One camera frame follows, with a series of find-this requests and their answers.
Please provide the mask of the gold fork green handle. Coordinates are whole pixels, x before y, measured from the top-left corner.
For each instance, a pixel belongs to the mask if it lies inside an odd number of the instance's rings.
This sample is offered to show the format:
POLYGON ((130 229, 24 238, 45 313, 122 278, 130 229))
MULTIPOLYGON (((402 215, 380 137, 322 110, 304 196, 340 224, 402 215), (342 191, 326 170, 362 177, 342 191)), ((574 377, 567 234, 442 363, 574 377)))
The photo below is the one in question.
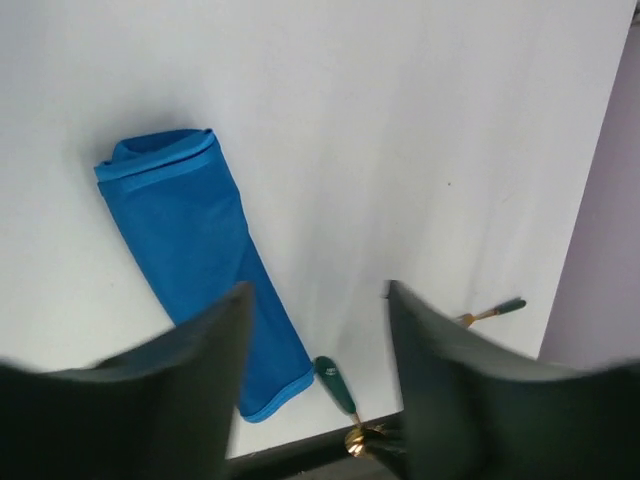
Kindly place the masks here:
POLYGON ((491 318, 491 317, 496 317, 496 316, 500 316, 500 315, 505 315, 505 314, 509 314, 511 312, 514 311, 518 311, 523 309, 525 306, 527 305, 527 302, 522 299, 522 298, 515 298, 506 302, 503 302, 499 305, 496 305, 495 307, 486 310, 482 313, 478 313, 478 314, 464 314, 458 318, 455 319, 456 323, 460 326, 463 326, 464 328, 468 328, 471 325, 473 325, 475 322, 483 320, 483 319, 487 319, 487 318, 491 318))

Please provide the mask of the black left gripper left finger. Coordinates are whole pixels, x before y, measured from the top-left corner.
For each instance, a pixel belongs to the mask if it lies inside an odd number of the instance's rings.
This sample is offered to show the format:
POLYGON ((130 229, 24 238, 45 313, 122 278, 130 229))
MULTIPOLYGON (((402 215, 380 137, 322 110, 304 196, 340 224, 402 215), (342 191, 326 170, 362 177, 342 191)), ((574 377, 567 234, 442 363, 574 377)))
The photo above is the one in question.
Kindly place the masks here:
POLYGON ((223 479, 252 327, 239 284, 194 319, 86 369, 1 366, 5 479, 223 479))

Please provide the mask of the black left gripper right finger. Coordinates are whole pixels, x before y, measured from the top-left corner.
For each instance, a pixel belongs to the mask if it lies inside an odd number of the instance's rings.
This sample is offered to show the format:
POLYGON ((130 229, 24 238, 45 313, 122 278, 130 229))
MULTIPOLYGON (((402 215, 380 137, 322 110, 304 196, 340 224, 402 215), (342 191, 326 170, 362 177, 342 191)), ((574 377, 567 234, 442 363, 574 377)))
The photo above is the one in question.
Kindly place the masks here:
POLYGON ((413 479, 635 479, 639 365, 545 364, 393 280, 388 321, 413 479))

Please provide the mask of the blue cloth napkin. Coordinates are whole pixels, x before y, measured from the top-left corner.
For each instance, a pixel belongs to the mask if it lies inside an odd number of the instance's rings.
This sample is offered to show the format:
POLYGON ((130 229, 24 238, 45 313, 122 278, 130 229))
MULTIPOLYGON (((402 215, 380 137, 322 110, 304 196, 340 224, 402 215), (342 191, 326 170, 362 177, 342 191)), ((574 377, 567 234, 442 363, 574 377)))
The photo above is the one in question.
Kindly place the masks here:
POLYGON ((246 421, 268 419, 312 384, 311 359, 260 258, 212 130, 124 139, 95 175, 121 236, 174 324, 239 282, 253 285, 253 337, 238 404, 246 421))

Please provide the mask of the gold spoon green handle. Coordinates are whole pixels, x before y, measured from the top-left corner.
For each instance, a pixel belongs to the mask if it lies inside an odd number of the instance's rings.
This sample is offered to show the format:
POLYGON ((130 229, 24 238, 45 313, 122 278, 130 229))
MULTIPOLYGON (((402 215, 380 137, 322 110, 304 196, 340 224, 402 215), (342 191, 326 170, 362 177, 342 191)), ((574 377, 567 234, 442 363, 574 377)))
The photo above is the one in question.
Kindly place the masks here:
POLYGON ((384 425, 366 425, 360 418, 356 402, 347 386, 337 363, 327 356, 313 360, 315 375, 340 411, 354 424, 346 434, 347 452, 357 458, 374 459, 375 454, 367 446, 368 441, 380 442, 387 439, 388 429, 384 425))

